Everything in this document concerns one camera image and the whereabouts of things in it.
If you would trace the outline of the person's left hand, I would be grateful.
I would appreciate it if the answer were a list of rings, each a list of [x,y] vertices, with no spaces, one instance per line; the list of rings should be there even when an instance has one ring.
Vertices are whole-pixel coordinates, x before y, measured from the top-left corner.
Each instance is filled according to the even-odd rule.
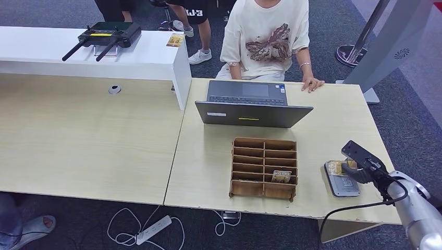
[[[317,88],[323,86],[325,81],[319,80],[314,77],[303,77],[303,86],[301,91],[307,91],[308,93],[314,92]]]

